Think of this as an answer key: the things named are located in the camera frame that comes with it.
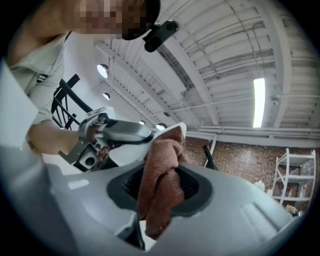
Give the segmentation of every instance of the ceiling light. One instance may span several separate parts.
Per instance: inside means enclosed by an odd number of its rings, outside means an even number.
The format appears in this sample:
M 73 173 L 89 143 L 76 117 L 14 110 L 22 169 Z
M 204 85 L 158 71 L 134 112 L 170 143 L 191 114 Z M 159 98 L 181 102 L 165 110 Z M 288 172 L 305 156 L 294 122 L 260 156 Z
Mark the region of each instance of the ceiling light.
M 260 128 L 264 119 L 266 82 L 264 78 L 253 80 L 254 85 L 254 120 L 253 128 Z
M 109 93 L 104 93 L 103 96 L 104 96 L 107 100 L 110 100 L 110 94 L 109 94 Z
M 96 66 L 96 69 L 103 78 L 108 78 L 108 66 L 106 64 L 99 64 Z
M 155 126 L 159 131 L 163 131 L 167 128 L 167 126 L 164 123 L 159 123 Z

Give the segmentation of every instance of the white t-shirt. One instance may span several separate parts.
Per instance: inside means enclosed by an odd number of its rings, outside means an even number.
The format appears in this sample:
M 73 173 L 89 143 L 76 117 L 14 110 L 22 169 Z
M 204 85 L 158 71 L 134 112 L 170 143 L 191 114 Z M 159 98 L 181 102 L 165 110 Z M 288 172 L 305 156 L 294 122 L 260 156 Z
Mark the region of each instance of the white t-shirt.
M 32 51 L 10 68 L 14 78 L 39 112 L 32 125 L 52 120 L 54 92 L 65 71 L 66 34 Z

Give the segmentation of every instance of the black cap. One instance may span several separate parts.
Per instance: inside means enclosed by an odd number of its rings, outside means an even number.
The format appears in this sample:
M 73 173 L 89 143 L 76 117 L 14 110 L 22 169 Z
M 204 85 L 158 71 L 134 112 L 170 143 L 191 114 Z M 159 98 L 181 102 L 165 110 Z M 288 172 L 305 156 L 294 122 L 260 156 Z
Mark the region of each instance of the black cap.
M 122 39 L 130 41 L 141 37 L 156 23 L 161 8 L 161 0 L 145 0 L 145 16 L 141 17 L 139 28 L 129 29 L 128 34 L 123 34 Z

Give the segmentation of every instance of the white shelving unit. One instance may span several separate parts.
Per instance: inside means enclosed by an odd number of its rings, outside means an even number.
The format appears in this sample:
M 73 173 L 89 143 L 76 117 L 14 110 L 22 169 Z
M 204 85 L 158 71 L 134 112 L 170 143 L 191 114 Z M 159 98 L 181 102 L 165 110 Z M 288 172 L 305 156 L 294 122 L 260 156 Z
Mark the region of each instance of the white shelving unit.
M 311 175 L 292 175 L 290 174 L 290 166 L 302 167 L 306 162 L 313 160 L 313 170 Z M 286 166 L 285 175 L 281 174 L 279 171 L 279 166 Z M 312 190 L 310 197 L 288 197 L 286 195 L 288 183 L 301 183 L 301 182 L 312 182 Z M 302 154 L 290 154 L 289 149 L 286 149 L 286 153 L 282 157 L 276 158 L 276 167 L 274 174 L 274 181 L 272 186 L 272 195 L 275 192 L 275 187 L 277 182 L 283 183 L 283 190 L 281 196 L 272 196 L 274 199 L 280 200 L 280 204 L 282 205 L 284 201 L 296 201 L 296 202 L 310 202 L 314 189 L 315 189 L 315 181 L 316 181 L 316 152 L 311 151 L 310 155 L 302 155 Z

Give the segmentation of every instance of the white ceiling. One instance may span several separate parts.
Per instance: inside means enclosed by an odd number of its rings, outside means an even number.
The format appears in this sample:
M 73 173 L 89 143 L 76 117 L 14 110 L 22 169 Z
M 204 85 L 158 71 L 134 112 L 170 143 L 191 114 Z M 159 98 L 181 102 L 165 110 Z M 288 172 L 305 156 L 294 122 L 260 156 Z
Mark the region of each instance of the white ceiling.
M 319 67 L 306 36 L 283 8 L 259 0 L 161 4 L 158 22 L 175 20 L 180 29 L 155 54 L 144 57 L 150 53 L 141 38 L 95 42 L 85 53 L 74 48 L 82 70 L 90 71 L 84 76 L 91 88 L 111 94 L 109 105 L 151 128 L 184 122 L 198 138 L 238 136 L 266 145 L 320 139 Z M 100 63 L 110 65 L 107 80 L 93 71 Z M 253 79 L 259 77 L 266 80 L 265 114 L 262 128 L 253 129 Z

